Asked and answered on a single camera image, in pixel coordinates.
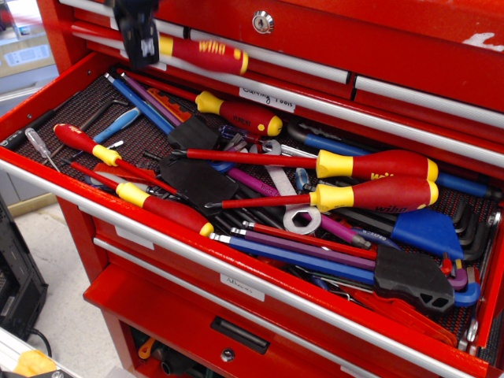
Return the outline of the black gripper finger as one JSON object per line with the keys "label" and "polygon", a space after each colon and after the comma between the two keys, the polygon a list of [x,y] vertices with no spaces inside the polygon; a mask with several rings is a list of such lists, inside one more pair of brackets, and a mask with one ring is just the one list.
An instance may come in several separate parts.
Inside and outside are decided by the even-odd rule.
{"label": "black gripper finger", "polygon": [[113,14],[131,67],[141,69],[159,61],[159,38],[154,14],[159,1],[120,0]]}

